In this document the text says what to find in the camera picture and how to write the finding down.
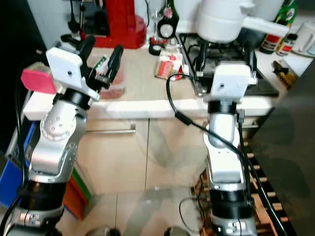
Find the coffee machine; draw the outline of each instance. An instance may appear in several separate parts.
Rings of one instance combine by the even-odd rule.
[[[146,40],[144,19],[135,15],[134,0],[96,0],[97,11],[85,16],[87,0],[80,4],[80,36],[94,35],[95,47],[140,48]]]

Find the package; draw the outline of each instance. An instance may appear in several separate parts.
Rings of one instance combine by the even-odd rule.
[[[108,70],[107,64],[109,61],[109,57],[107,55],[93,55],[93,56],[100,57],[100,59],[94,66],[96,73],[106,74]],[[102,88],[99,95],[101,99],[116,99],[123,95],[123,93],[125,92],[125,89],[126,89],[126,81],[125,81],[125,75],[124,75],[124,60],[122,58],[119,70],[117,72],[117,75],[113,83],[111,83],[109,89]]]
[[[183,55],[181,53],[162,50],[157,62],[155,77],[167,79],[170,75],[179,73],[182,64]]]

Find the countertop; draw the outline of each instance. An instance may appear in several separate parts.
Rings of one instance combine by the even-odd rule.
[[[93,66],[102,55],[111,55],[113,49],[94,48],[88,59]],[[259,51],[257,66],[260,72],[279,91],[278,97],[245,96],[238,109],[245,109],[247,116],[264,116],[268,114],[287,93],[285,87],[272,72],[272,62],[281,57],[273,53],[263,54]],[[170,118],[174,116],[168,103],[165,80],[153,76],[158,58],[148,53],[147,49],[125,49],[122,67],[126,79],[125,93],[115,100],[94,102],[89,110],[90,119],[126,119],[126,118]],[[195,96],[190,80],[171,83],[171,93],[179,110],[192,117],[206,117],[207,104]],[[40,120],[52,108],[53,94],[34,92],[24,108],[29,120]]]

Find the tile floor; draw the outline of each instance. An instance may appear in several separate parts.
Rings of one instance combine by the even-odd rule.
[[[163,236],[169,226],[185,228],[178,207],[181,199],[189,196],[190,189],[186,187],[96,196],[87,208],[85,220],[76,221],[67,212],[58,228],[64,236],[84,236],[102,225],[118,228],[123,236]],[[200,224],[197,205],[184,202],[182,213],[186,223],[197,230]]]

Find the cabinet door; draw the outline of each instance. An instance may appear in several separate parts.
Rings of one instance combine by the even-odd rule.
[[[202,124],[205,119],[196,119]],[[171,119],[151,119],[146,188],[192,186],[205,169],[202,131]]]
[[[88,121],[77,162],[94,194],[145,189],[147,139],[148,120]]]

